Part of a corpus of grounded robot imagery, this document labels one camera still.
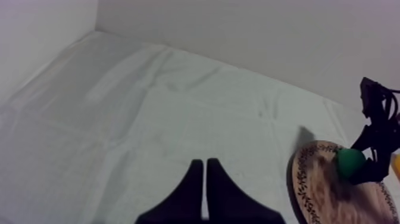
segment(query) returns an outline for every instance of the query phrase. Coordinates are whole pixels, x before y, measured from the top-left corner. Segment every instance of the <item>white wall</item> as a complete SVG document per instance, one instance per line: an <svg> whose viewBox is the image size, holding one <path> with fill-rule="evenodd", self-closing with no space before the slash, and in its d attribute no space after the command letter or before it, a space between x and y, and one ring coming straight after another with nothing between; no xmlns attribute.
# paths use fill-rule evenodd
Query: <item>white wall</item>
<svg viewBox="0 0 400 224"><path fill-rule="evenodd" d="M248 68L353 108L400 89L397 0L100 0L97 28Z"/></svg>
<svg viewBox="0 0 400 224"><path fill-rule="evenodd" d="M94 30L97 0L0 0L0 101Z"/></svg>

